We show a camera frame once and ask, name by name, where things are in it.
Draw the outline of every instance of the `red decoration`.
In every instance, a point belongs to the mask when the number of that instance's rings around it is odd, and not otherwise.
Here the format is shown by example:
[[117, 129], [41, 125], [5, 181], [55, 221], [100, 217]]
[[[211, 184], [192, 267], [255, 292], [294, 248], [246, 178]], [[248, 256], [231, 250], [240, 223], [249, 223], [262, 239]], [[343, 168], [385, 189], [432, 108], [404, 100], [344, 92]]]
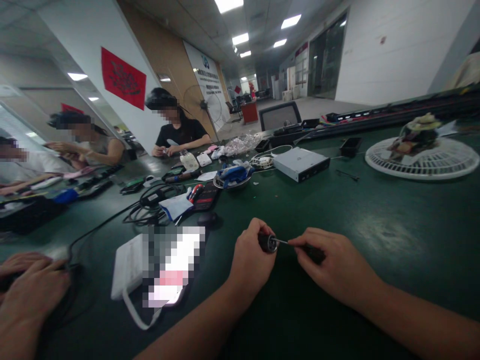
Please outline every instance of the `red decoration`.
[[64, 103], [61, 104], [61, 110], [63, 112], [64, 111], [73, 111], [73, 112], [76, 112], [76, 113], [84, 114], [84, 112], [82, 110], [77, 109], [76, 107], [64, 104]]
[[143, 110], [147, 75], [101, 48], [101, 71], [105, 89]]

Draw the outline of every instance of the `bottle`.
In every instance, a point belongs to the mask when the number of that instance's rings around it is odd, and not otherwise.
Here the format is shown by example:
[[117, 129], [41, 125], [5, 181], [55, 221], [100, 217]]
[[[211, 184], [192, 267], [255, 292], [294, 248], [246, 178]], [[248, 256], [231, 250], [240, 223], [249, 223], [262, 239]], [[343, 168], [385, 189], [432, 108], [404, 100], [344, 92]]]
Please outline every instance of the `bottle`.
[[180, 151], [180, 162], [188, 173], [194, 172], [200, 167], [195, 156], [187, 150]]

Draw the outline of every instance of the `chair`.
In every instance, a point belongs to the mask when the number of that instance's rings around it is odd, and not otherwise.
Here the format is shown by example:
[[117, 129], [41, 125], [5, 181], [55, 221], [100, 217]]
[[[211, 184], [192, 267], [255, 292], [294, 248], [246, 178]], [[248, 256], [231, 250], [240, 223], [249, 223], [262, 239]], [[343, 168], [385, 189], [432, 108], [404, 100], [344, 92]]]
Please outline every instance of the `chair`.
[[239, 122], [240, 120], [242, 120], [244, 118], [244, 115], [242, 114], [242, 108], [240, 106], [236, 106], [234, 107], [230, 101], [227, 101], [226, 102], [226, 105], [228, 106], [228, 110], [230, 111], [230, 115], [233, 115], [233, 114], [238, 114], [240, 115], [240, 118], [238, 119], [235, 119], [232, 121], [232, 123], [237, 123]]
[[277, 106], [260, 110], [261, 130], [278, 129], [288, 125], [299, 124], [302, 122], [299, 108], [295, 101], [286, 102]]

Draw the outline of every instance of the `white shirt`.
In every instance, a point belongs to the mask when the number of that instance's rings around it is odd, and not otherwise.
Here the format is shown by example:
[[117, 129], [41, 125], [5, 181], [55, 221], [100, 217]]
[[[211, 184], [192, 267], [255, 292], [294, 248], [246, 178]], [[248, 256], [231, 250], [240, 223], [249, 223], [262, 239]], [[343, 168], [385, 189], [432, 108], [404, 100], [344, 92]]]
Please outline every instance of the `white shirt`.
[[26, 182], [45, 173], [74, 173], [76, 170], [65, 161], [47, 151], [29, 151], [25, 161], [12, 163], [12, 181]]

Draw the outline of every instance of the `plastic bag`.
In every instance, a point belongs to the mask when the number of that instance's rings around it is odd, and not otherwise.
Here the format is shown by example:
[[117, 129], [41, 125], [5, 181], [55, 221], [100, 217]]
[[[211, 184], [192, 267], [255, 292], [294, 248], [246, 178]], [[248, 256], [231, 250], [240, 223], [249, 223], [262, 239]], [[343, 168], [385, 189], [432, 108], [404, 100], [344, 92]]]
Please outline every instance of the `plastic bag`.
[[252, 132], [234, 137], [225, 145], [224, 154], [228, 157], [249, 152], [260, 143], [262, 136]]

